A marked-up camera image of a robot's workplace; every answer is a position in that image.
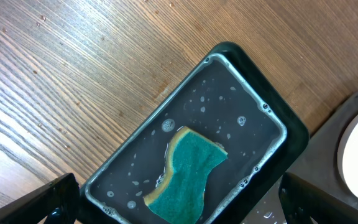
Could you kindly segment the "green yellow sponge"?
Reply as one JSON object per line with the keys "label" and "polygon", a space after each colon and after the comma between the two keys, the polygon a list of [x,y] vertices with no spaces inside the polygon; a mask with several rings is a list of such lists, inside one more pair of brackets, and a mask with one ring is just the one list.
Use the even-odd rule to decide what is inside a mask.
{"label": "green yellow sponge", "polygon": [[203,212],[208,176],[226,159],[221,146],[182,127],[168,143],[163,179],[144,197],[145,205],[169,223],[195,224]]}

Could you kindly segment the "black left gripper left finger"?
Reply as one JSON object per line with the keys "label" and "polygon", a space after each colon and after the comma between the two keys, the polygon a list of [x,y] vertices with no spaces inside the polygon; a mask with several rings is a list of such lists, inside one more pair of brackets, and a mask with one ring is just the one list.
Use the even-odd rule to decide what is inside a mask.
{"label": "black left gripper left finger", "polygon": [[74,223],[80,188],[67,173],[0,208],[0,223]]}

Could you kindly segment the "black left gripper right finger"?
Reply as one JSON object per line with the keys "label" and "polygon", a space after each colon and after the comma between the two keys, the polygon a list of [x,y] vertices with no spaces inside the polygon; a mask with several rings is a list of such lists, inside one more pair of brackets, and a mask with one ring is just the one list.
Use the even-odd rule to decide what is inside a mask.
{"label": "black left gripper right finger", "polygon": [[358,210],[294,174],[283,175],[280,203],[288,223],[358,223]]}

